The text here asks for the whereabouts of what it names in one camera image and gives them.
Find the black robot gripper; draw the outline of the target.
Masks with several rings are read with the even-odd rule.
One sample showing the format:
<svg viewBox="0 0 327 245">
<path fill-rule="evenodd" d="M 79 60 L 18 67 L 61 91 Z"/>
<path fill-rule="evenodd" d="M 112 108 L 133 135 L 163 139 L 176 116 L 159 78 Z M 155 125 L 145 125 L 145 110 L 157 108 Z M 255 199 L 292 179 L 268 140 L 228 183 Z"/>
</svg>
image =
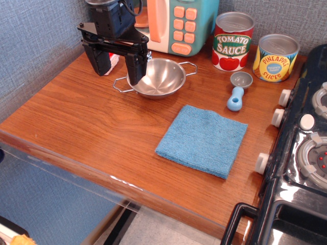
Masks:
<svg viewBox="0 0 327 245">
<path fill-rule="evenodd" d="M 149 38 L 135 28 L 136 17 L 142 13 L 143 2 L 134 1 L 86 1 L 92 22 L 81 22 L 78 30 L 84 40 L 91 43 L 123 43 L 137 47 L 140 53 L 128 53 L 125 63 L 130 84 L 135 86 L 146 75 L 147 43 Z M 104 76 L 111 69 L 109 53 L 83 43 L 85 53 L 99 76 Z"/>
</svg>

